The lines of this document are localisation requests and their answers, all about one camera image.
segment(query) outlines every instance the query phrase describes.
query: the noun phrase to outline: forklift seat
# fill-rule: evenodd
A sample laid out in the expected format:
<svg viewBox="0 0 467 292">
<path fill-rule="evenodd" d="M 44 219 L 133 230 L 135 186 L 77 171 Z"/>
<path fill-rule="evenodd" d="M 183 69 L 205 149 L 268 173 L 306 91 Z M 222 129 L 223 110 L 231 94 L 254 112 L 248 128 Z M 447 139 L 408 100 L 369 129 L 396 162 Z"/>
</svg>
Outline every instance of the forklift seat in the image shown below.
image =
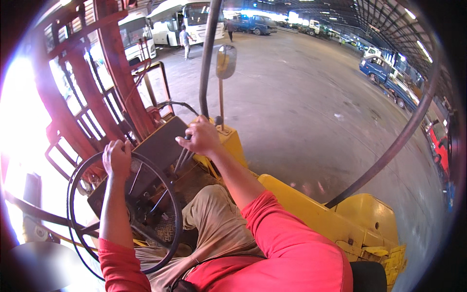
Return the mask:
<svg viewBox="0 0 467 292">
<path fill-rule="evenodd" d="M 386 272 L 377 262 L 351 262 L 354 292 L 386 292 Z"/>
</svg>

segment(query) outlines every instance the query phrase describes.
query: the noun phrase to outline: concrete floor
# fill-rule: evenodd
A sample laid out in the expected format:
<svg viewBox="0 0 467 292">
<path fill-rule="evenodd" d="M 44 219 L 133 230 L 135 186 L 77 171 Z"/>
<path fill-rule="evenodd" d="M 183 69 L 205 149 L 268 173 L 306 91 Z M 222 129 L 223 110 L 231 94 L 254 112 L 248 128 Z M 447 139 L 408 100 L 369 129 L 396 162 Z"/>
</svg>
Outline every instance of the concrete floor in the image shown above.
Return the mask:
<svg viewBox="0 0 467 292">
<path fill-rule="evenodd" d="M 228 37 L 215 42 L 215 50 Z M 350 48 L 303 34 L 234 33 L 235 74 L 224 80 L 225 122 L 236 128 L 250 169 L 268 173 L 319 201 L 329 201 L 362 175 L 391 145 L 410 114 L 399 109 L 358 70 Z M 199 111 L 201 46 L 158 50 L 172 99 Z M 211 66 L 207 92 L 211 116 L 219 115 Z M 158 73 L 149 73 L 154 90 Z M 147 90 L 140 86 L 143 97 Z M 194 115 L 176 107 L 185 122 Z M 393 291 L 408 291 L 430 263 L 446 222 L 446 203 L 429 144 L 418 129 L 391 163 L 359 192 L 396 213 L 399 243 L 408 266 Z"/>
</svg>

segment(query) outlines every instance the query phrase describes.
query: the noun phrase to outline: red shirt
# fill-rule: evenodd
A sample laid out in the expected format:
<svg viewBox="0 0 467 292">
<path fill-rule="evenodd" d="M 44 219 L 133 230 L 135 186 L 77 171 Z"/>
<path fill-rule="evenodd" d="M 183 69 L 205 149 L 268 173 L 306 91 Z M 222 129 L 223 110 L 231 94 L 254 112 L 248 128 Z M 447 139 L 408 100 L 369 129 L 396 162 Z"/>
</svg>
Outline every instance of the red shirt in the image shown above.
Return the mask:
<svg viewBox="0 0 467 292">
<path fill-rule="evenodd" d="M 201 264 L 186 278 L 199 291 L 352 291 L 344 251 L 285 211 L 271 192 L 241 214 L 268 259 L 229 256 Z M 99 243 L 107 291 L 151 291 L 133 249 L 102 238 Z"/>
</svg>

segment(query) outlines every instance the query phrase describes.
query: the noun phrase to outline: forklift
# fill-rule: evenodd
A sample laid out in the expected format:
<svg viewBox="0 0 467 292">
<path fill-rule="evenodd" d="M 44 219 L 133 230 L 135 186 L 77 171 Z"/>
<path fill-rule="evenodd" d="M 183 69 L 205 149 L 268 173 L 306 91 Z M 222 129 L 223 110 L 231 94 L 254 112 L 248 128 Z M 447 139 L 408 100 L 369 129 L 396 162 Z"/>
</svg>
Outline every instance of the forklift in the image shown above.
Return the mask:
<svg viewBox="0 0 467 292">
<path fill-rule="evenodd" d="M 211 1 L 200 73 L 200 114 L 209 117 L 216 125 L 223 146 L 248 169 L 239 134 L 234 128 L 224 124 L 223 119 L 222 82 L 235 71 L 237 55 L 233 45 L 222 45 L 216 55 L 219 116 L 209 115 L 206 102 L 220 5 L 220 0 Z M 52 118 L 52 123 L 47 128 L 50 147 L 45 155 L 69 181 L 66 191 L 67 217 L 50 214 L 32 203 L 8 194 L 6 199 L 34 218 L 29 223 L 35 225 L 34 228 L 29 228 L 31 232 L 41 231 L 50 235 L 43 236 L 44 240 L 52 238 L 59 242 L 58 239 L 66 237 L 46 229 L 41 221 L 67 226 L 70 242 L 74 244 L 76 252 L 79 254 L 77 246 L 84 247 L 98 261 L 95 247 L 90 246 L 90 241 L 86 239 L 91 237 L 96 242 L 99 237 L 99 222 L 89 226 L 77 222 L 79 210 L 75 210 L 75 197 L 86 196 L 94 214 L 97 218 L 100 217 L 107 178 L 102 166 L 103 149 L 109 141 L 129 140 L 133 160 L 125 194 L 134 244 L 158 245 L 168 249 L 162 261 L 143 271 L 149 274 L 166 265 L 174 256 L 179 243 L 184 240 L 182 208 L 203 187 L 224 185 L 223 178 L 216 165 L 207 157 L 190 153 L 175 141 L 175 137 L 184 136 L 187 125 L 176 115 L 174 106 L 187 107 L 194 117 L 198 113 L 186 103 L 172 100 L 163 63 L 153 62 L 151 59 L 131 66 L 128 63 L 118 27 L 118 21 L 128 15 L 125 3 L 94 0 L 92 8 L 96 19 L 95 22 L 88 23 L 85 2 L 72 1 L 46 15 L 30 35 L 31 47 L 34 48 L 31 60 L 37 90 Z M 113 80 L 113 86 L 109 88 L 103 86 L 95 62 L 89 54 L 91 43 L 88 35 L 94 31 L 97 32 L 103 50 L 104 64 Z M 139 49 L 142 53 L 148 50 L 146 40 L 140 39 Z M 80 98 L 74 84 L 79 87 L 86 101 L 80 102 L 81 110 L 76 114 L 72 114 L 52 75 L 49 61 L 56 58 L 64 69 L 66 80 L 77 100 Z M 66 69 L 67 63 L 73 68 L 72 74 Z M 390 291 L 407 264 L 404 257 L 405 245 L 400 245 L 398 240 L 394 211 L 371 194 L 354 193 L 389 163 L 418 128 L 431 102 L 439 66 L 439 62 L 435 61 L 431 76 L 433 82 L 425 90 L 426 94 L 418 108 L 388 151 L 362 177 L 330 202 L 320 204 L 271 175 L 258 175 L 250 171 L 266 189 L 274 193 L 287 211 L 345 251 L 351 262 L 355 291 L 367 291 L 368 281 L 380 281 L 384 291 Z M 162 76 L 163 82 L 159 90 L 166 101 L 156 101 L 147 76 L 152 70 L 159 71 Z M 137 90 L 143 80 L 151 97 L 150 107 L 143 105 Z M 162 114 L 164 109 L 168 109 L 166 114 Z M 78 154 L 80 163 L 61 148 L 61 139 L 65 139 Z M 54 148 L 75 168 L 71 175 L 50 157 L 49 153 Z M 82 257 L 81 260 L 96 277 L 102 279 Z"/>
</svg>

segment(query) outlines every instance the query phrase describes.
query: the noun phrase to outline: knee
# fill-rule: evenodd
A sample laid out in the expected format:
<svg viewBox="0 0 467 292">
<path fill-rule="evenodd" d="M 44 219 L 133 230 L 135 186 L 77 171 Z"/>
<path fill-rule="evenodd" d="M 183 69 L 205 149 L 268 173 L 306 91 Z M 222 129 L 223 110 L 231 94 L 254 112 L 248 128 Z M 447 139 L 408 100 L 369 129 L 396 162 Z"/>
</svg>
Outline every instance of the knee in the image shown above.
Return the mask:
<svg viewBox="0 0 467 292">
<path fill-rule="evenodd" d="M 207 185 L 196 195 L 196 199 L 228 199 L 225 188 L 221 185 Z"/>
</svg>

